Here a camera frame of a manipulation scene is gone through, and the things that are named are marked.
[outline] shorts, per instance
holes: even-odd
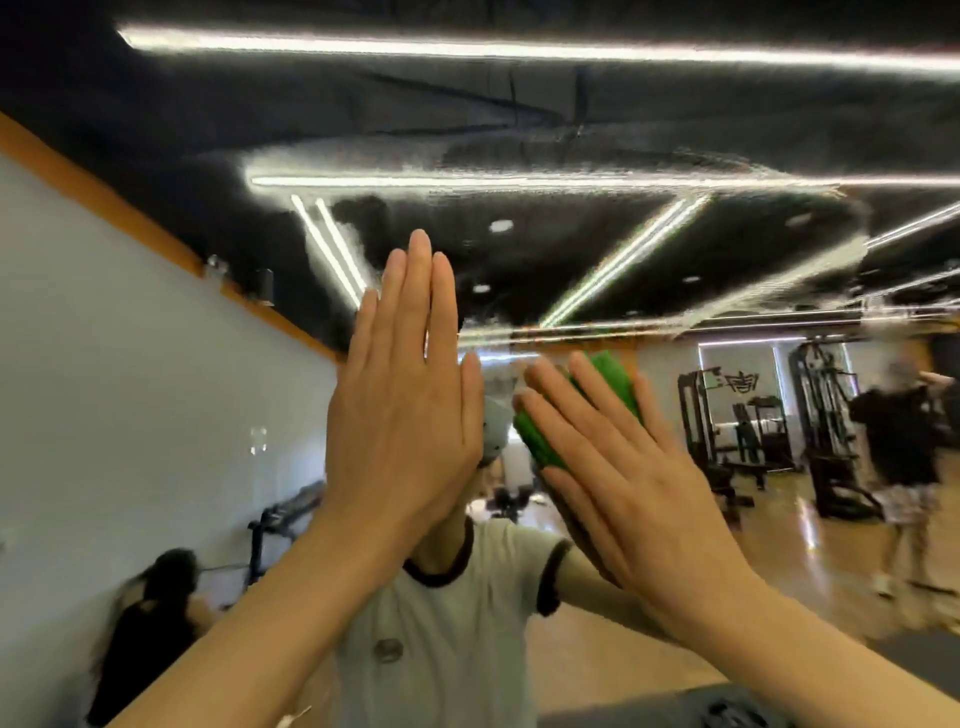
[[[883,519],[895,525],[927,521],[940,508],[940,485],[891,485],[874,493],[883,506]]]

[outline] green object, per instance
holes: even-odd
[[[623,365],[621,365],[610,352],[595,354],[590,357],[590,362],[592,362],[596,370],[603,376],[603,379],[607,381],[616,395],[620,397],[623,403],[634,413],[634,416],[640,420],[640,408],[637,406],[636,398],[634,397],[634,385],[630,381],[630,376],[623,369]],[[581,394],[584,394],[584,391],[580,388],[580,385],[577,384],[573,376],[570,376],[569,379],[573,382],[573,386],[575,386]],[[538,468],[542,470],[543,468],[553,466],[566,470],[563,459],[550,447],[546,438],[543,437],[537,429],[537,426],[534,425],[534,421],[530,415],[523,411],[517,412],[514,416],[514,429],[516,430],[516,434],[520,436],[523,444],[530,450],[530,454],[534,462],[537,463]]]

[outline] round emblem on shirt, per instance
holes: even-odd
[[[387,640],[380,640],[373,646],[373,657],[378,663],[395,663],[403,657],[403,643],[391,637]]]

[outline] black ceiling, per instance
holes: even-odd
[[[943,52],[960,40],[953,3],[7,0],[0,13],[0,110],[203,258],[227,261],[241,285],[253,286],[257,269],[272,269],[277,310],[337,349],[348,340],[349,309],[311,268],[297,215],[248,187],[249,164],[960,172],[960,79],[645,64],[161,58],[134,51],[114,30],[138,20],[248,31],[399,27]],[[539,320],[669,199],[357,191],[330,202],[337,221],[355,228],[374,271],[410,229],[423,227],[454,263],[465,315],[519,326]],[[877,234],[957,200],[960,190],[723,198],[573,320],[678,313],[789,269],[857,226]],[[498,219],[513,220],[513,229],[491,233]],[[804,223],[787,225],[797,219]],[[958,231],[960,222],[905,238],[768,304],[812,304],[856,285],[872,290],[942,271],[960,260]],[[691,277],[699,280],[684,283]],[[909,289],[897,300],[960,296],[958,280]],[[490,291],[474,293],[479,283]]]

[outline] ceiling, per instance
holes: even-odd
[[[375,281],[389,250],[421,227],[450,256],[472,325],[530,327],[549,323],[564,294],[605,272],[625,244],[653,235],[678,200],[707,194],[588,188],[595,177],[960,174],[960,74],[170,55],[135,50],[118,27],[948,53],[960,40],[960,7],[927,5],[806,0],[774,12],[766,2],[713,0],[8,0],[0,10],[0,111],[203,259],[224,260],[242,287],[255,290],[257,270],[272,270],[276,310],[342,350],[349,296],[293,195],[332,237],[314,205],[325,201],[362,279]],[[547,174],[587,183],[499,191],[443,188],[443,180],[430,190],[251,183],[347,173]],[[960,264],[960,216],[863,246],[958,201],[960,186],[909,184],[713,192],[622,275],[554,319],[680,317],[690,327],[730,311],[835,307]],[[509,230],[491,230],[504,220]],[[960,298],[960,276],[890,295],[903,304],[952,298]]]

